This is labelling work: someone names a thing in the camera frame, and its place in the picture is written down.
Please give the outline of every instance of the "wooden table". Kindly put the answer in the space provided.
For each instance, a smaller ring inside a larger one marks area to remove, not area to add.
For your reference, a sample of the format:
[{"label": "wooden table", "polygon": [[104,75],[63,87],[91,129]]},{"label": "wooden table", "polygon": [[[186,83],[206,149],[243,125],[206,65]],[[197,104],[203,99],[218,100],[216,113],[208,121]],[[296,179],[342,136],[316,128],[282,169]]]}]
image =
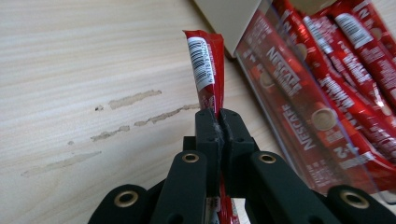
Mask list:
[{"label": "wooden table", "polygon": [[[198,111],[183,29],[210,30],[192,1],[0,2],[0,223],[86,223],[115,187],[166,177]],[[224,107],[279,152],[237,63],[225,74]]]}]

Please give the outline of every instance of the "barcode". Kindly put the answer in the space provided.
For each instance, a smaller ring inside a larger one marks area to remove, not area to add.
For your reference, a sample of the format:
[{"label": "barcode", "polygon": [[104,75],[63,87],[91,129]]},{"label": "barcode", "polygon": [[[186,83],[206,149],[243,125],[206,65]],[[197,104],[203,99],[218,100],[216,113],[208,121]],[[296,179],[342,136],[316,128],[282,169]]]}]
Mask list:
[{"label": "barcode", "polygon": [[337,16],[335,21],[354,45],[355,49],[373,40],[370,33],[350,14],[343,13]]},{"label": "barcode", "polygon": [[210,51],[206,41],[201,37],[191,37],[188,40],[192,69],[198,91],[209,84],[214,84],[214,72]]},{"label": "barcode", "polygon": [[332,47],[327,43],[327,41],[323,38],[319,28],[315,25],[314,22],[309,17],[304,17],[303,19],[305,25],[308,27],[309,32],[317,41],[320,48],[327,54],[332,52]]}]

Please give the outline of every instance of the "wood grain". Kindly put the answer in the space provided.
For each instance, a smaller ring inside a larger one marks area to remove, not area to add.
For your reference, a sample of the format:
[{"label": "wood grain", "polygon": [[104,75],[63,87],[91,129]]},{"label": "wood grain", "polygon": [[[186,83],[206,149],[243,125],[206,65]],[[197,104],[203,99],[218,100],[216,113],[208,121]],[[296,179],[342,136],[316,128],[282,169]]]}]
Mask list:
[{"label": "wood grain", "polygon": [[[183,29],[210,30],[192,1],[0,2],[1,223],[86,223],[115,187],[165,178],[198,111]],[[225,73],[224,107],[279,152],[236,62]]]}]

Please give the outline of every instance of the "table surface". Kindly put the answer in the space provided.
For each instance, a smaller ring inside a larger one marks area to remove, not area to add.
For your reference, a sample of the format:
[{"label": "table surface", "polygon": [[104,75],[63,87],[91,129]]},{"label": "table surface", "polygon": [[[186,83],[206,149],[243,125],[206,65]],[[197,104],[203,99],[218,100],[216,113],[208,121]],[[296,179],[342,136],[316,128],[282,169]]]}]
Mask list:
[{"label": "table surface", "polygon": [[[0,2],[1,223],[86,223],[115,187],[166,177],[198,111],[184,29],[210,31],[191,0]],[[224,107],[279,152],[236,61]]]}]

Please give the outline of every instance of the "light wood surface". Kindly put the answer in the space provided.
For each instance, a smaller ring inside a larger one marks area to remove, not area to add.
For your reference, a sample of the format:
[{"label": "light wood surface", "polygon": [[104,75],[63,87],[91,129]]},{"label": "light wood surface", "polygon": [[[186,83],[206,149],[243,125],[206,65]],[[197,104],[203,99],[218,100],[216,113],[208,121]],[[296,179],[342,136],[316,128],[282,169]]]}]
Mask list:
[{"label": "light wood surface", "polygon": [[[393,1],[375,5],[396,30]],[[192,1],[0,2],[0,223],[87,223],[115,187],[166,177],[198,111],[183,29],[210,31]],[[225,74],[224,107],[278,152]]]}]

